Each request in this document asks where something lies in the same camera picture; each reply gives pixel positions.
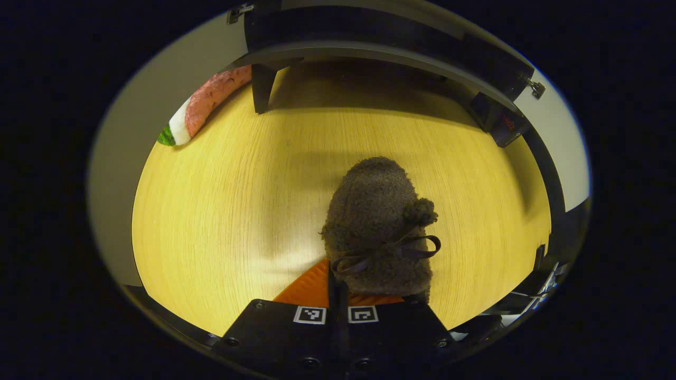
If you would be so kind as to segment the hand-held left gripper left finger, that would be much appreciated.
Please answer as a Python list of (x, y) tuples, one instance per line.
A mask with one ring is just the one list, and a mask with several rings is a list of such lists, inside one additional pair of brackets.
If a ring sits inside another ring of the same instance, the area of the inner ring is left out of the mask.
[(329, 379), (335, 311), (328, 263), (313, 265), (273, 300), (252, 300), (212, 353), (256, 378)]

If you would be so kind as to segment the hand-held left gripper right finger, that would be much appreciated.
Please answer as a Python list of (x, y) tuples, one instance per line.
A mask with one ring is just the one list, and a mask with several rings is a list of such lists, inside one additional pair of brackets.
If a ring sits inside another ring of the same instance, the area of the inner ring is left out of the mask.
[(343, 306), (345, 379), (432, 379), (456, 356), (456, 342), (429, 305)]

